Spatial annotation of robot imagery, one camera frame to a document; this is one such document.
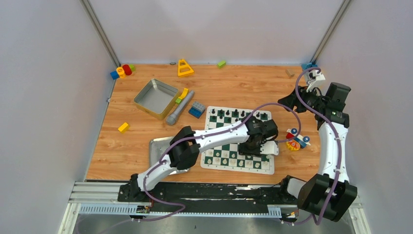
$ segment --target table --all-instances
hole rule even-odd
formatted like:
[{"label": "table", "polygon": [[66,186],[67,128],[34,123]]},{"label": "table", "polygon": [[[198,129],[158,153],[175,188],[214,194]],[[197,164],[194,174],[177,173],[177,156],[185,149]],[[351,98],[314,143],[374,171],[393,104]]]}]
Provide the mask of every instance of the table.
[{"label": "table", "polygon": [[[129,180],[131,174],[141,173],[149,167],[151,139],[174,136],[188,125],[193,130],[204,129],[205,113],[199,119],[188,113],[194,101],[205,106],[254,109],[290,94],[301,72],[299,66],[227,65],[219,69],[216,65],[192,65],[192,68],[194,75],[179,78],[177,65],[136,65],[131,76],[116,81],[86,179]],[[286,69],[292,69],[295,76],[289,78]],[[195,91],[194,98],[173,126],[137,109],[133,102],[152,78],[172,85],[180,92],[183,88]],[[304,78],[300,84],[305,85]],[[267,106],[263,109],[271,111],[279,128],[279,139],[285,139],[288,128],[298,127],[294,116],[283,108]],[[204,169],[200,166],[199,156],[189,172],[170,175],[164,181],[276,184],[286,175],[309,180],[319,167],[320,141],[314,115],[306,112],[299,116],[302,135],[310,137],[311,146],[292,152],[281,143],[273,175]],[[117,128],[124,122],[131,127],[121,134]]]}]

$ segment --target floor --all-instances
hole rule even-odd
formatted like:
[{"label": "floor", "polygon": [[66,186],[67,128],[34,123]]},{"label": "floor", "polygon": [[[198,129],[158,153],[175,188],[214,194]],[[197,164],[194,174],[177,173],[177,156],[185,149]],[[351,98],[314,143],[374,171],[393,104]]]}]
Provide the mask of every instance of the floor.
[{"label": "floor", "polygon": [[[131,174],[141,173],[149,167],[151,139],[174,136],[187,125],[194,130],[204,129],[205,114],[197,119],[188,113],[194,101],[205,106],[254,109],[290,94],[301,72],[299,66],[227,65],[218,69],[216,65],[193,65],[192,68],[194,75],[178,78],[177,65],[136,65],[136,71],[131,76],[116,81],[87,179],[128,180]],[[285,73],[287,68],[295,72],[293,78]],[[137,109],[133,102],[152,78],[172,85],[180,92],[183,88],[195,91],[190,105],[173,126]],[[298,126],[294,116],[283,108],[270,106],[264,109],[272,112],[279,128],[279,139],[285,138],[288,128]],[[299,116],[303,127],[302,135],[311,138],[311,146],[292,152],[283,143],[280,144],[273,175],[204,169],[200,167],[199,157],[188,173],[168,176],[165,181],[276,184],[286,175],[309,180],[318,170],[320,142],[314,115],[307,112]],[[118,127],[124,122],[131,127],[121,134]]]},{"label": "floor", "polygon": [[[300,211],[300,219],[308,213]],[[111,226],[130,220],[125,215],[83,214],[78,216],[78,229],[73,234],[96,234]],[[277,219],[269,218],[218,218],[218,217],[169,217],[156,222],[128,222],[108,229],[106,234],[131,233],[260,233],[260,234],[355,234],[351,217],[344,214],[337,223],[323,220],[316,226],[313,220],[305,224],[290,227]]]}]

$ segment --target metal tray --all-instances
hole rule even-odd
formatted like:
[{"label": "metal tray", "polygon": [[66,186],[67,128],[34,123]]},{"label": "metal tray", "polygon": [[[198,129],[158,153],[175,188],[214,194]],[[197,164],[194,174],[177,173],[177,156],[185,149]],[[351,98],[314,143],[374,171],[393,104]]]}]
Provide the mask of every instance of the metal tray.
[{"label": "metal tray", "polygon": [[[172,140],[172,136],[170,137],[164,137],[164,138],[157,138],[157,139],[152,139],[149,142],[149,162],[150,166],[153,166],[159,159],[161,158],[161,155],[167,150],[169,147],[169,143]],[[185,170],[178,170],[176,172],[172,172],[170,175],[173,174],[179,174],[179,173],[184,173],[189,171],[189,169]]]},{"label": "metal tray", "polygon": [[178,89],[151,79],[133,100],[136,106],[157,119],[164,119],[178,98]]}]

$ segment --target white wall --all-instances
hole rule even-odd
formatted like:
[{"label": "white wall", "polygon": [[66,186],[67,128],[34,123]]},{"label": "white wall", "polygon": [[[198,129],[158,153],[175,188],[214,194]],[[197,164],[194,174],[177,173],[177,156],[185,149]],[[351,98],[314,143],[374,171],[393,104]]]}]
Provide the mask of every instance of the white wall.
[{"label": "white wall", "polygon": [[78,0],[0,7],[0,233],[57,232],[114,70]]},{"label": "white wall", "polygon": [[122,63],[308,62],[342,0],[91,0]]},{"label": "white wall", "polygon": [[347,168],[374,234],[411,233],[413,1],[355,0],[321,55],[352,88]]}]

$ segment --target green toy block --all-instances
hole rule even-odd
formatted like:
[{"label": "green toy block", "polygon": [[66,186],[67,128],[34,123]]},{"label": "green toy block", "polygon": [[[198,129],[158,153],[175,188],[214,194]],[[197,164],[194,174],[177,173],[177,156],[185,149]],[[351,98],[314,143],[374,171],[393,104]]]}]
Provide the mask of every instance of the green toy block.
[{"label": "green toy block", "polygon": [[220,62],[217,64],[218,68],[223,68],[225,65],[226,65],[226,61],[225,61],[225,60],[222,60],[222,61],[220,61]]}]

